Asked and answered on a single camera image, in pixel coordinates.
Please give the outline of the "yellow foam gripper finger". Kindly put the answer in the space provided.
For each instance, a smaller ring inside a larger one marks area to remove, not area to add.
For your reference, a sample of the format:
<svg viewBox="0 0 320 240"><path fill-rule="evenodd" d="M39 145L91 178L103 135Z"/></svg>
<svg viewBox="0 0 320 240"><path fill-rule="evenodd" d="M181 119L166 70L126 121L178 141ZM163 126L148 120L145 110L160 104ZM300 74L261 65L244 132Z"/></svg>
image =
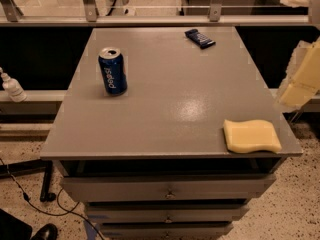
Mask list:
<svg viewBox="0 0 320 240"><path fill-rule="evenodd" d="M301 40L293 50L277 94L280 110L299 110L320 90L320 39Z"/></svg>

